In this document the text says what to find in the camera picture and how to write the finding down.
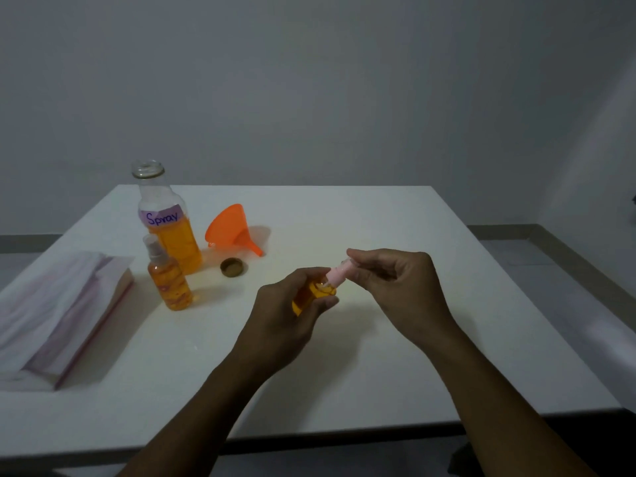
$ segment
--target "orange liquid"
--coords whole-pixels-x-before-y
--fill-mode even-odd
[[[317,297],[335,296],[336,288],[332,288],[323,281],[309,281],[304,288],[300,288],[291,302],[291,309],[296,316],[300,316],[303,310],[312,304]]]
[[[148,231],[159,236],[162,246],[168,254],[179,261],[184,274],[194,273],[201,265],[201,249],[196,244],[190,220],[187,217],[176,223],[148,228]]]
[[[175,258],[171,257],[167,264],[161,266],[148,264],[148,273],[172,311],[183,310],[192,303],[192,292]]]

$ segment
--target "small spray bottle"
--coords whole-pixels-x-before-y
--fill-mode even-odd
[[[291,302],[291,309],[296,316],[309,306],[317,297],[334,296],[336,288],[343,284],[348,274],[357,266],[353,259],[345,259],[339,266],[331,268],[320,281],[309,281],[304,288],[300,288]]]
[[[168,255],[156,234],[144,236],[144,244],[150,256],[148,273],[155,282],[163,302],[172,311],[184,310],[192,303],[192,292],[179,268],[179,263]]]

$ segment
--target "funnel cone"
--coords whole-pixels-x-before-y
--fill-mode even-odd
[[[241,204],[233,204],[216,216],[205,232],[205,240],[208,246],[243,246],[254,251],[257,256],[263,255],[261,248],[254,244],[249,235],[245,211]]]

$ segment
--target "person's right hand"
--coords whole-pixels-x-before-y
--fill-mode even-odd
[[[348,249],[346,253],[359,264],[349,279],[373,295],[411,342],[425,350],[457,334],[459,327],[446,304],[431,256],[394,249]]]

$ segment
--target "hand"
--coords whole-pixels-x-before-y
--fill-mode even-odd
[[[315,299],[299,316],[291,300],[307,281],[321,279],[329,268],[301,268],[258,290],[254,308],[229,357],[248,365],[265,381],[290,364],[312,336],[318,317],[338,303],[335,296]]]
[[[346,253],[360,265],[349,279],[369,291],[393,326],[422,350],[459,330],[431,256],[394,249]]]

